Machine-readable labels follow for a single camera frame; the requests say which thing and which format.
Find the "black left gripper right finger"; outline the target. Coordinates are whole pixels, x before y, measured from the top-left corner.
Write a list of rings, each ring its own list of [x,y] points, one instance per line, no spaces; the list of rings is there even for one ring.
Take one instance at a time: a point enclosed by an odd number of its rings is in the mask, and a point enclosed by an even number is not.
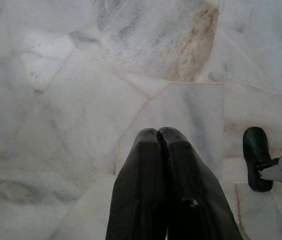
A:
[[[158,131],[170,240],[241,240],[222,187],[193,145],[177,129]]]

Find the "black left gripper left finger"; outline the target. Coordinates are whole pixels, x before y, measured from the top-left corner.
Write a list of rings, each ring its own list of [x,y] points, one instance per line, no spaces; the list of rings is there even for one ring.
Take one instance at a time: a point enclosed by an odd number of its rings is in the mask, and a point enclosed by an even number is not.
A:
[[[114,182],[107,240],[164,240],[165,185],[161,145],[153,128],[141,130]]]

